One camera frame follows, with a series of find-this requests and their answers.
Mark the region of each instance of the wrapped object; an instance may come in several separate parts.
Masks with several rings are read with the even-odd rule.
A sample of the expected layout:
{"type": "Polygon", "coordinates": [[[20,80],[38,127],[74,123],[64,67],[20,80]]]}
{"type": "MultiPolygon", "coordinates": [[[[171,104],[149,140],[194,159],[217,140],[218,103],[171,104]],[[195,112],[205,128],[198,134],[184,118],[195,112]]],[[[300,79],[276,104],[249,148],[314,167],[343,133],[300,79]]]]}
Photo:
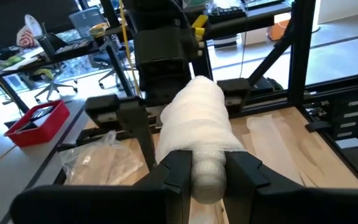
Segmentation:
{"type": "Polygon", "coordinates": [[[144,164],[116,140],[115,131],[99,141],[60,153],[68,185],[117,185],[144,164]]]}
{"type": "Polygon", "coordinates": [[[192,79],[162,111],[157,162],[174,150],[193,151],[191,196],[219,202],[226,190],[226,151],[245,151],[233,135],[222,89],[203,76],[192,79]]]}

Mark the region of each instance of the computer monitor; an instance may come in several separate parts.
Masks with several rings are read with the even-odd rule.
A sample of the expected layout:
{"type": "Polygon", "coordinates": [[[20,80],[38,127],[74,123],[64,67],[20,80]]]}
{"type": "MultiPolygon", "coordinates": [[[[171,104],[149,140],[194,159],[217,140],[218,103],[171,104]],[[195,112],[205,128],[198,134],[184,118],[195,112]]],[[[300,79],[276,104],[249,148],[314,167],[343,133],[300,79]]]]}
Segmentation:
{"type": "Polygon", "coordinates": [[[68,16],[78,12],[75,0],[0,0],[0,49],[16,45],[16,34],[30,14],[47,32],[74,29],[68,16]]]}

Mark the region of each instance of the keyboard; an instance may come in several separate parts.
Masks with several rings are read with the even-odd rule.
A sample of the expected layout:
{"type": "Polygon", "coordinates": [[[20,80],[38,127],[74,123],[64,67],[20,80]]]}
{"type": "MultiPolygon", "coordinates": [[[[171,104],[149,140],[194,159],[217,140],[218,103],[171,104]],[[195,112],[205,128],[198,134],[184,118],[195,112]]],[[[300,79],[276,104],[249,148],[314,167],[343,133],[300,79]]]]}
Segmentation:
{"type": "Polygon", "coordinates": [[[217,24],[219,22],[224,22],[224,21],[237,19],[245,16],[246,13],[244,12],[244,10],[242,10],[241,7],[234,6],[227,9],[217,7],[208,14],[208,21],[211,24],[217,24]]]}
{"type": "Polygon", "coordinates": [[[242,0],[241,2],[248,10],[260,9],[261,7],[271,6],[274,4],[280,4],[285,0],[242,0]]]}

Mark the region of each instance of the black bracket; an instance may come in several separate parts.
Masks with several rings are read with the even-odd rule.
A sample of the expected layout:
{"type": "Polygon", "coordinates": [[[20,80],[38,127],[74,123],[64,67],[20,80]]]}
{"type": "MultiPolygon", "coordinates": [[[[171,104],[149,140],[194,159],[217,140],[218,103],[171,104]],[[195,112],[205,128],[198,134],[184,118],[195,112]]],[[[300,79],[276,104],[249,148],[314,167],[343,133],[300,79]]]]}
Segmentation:
{"type": "Polygon", "coordinates": [[[149,117],[143,100],[138,96],[120,100],[117,119],[123,130],[137,138],[149,171],[156,166],[155,148],[149,117]]]}
{"type": "Polygon", "coordinates": [[[9,213],[19,224],[186,224],[191,160],[191,151],[171,152],[133,186],[36,187],[16,196],[9,213]]]}
{"type": "Polygon", "coordinates": [[[305,125],[305,128],[310,132],[315,132],[325,128],[332,128],[333,126],[327,121],[315,121],[313,123],[305,125]]]}

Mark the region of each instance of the yellow clip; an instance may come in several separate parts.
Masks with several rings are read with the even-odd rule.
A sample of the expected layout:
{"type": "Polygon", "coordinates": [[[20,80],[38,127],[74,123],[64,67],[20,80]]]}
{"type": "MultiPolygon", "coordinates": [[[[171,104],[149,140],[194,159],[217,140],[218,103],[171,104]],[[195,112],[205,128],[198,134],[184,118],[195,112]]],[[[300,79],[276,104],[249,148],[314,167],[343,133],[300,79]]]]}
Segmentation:
{"type": "Polygon", "coordinates": [[[205,29],[204,28],[195,28],[195,30],[194,30],[194,35],[195,36],[203,37],[204,34],[205,34],[205,29]]]}
{"type": "Polygon", "coordinates": [[[207,15],[199,15],[198,18],[194,21],[192,28],[202,28],[207,20],[207,15]]]}
{"type": "Polygon", "coordinates": [[[204,24],[208,20],[208,16],[206,15],[200,15],[198,18],[194,21],[192,28],[194,28],[194,34],[196,36],[196,39],[198,41],[201,41],[203,39],[203,36],[205,34],[205,29],[203,28],[204,24]]]}

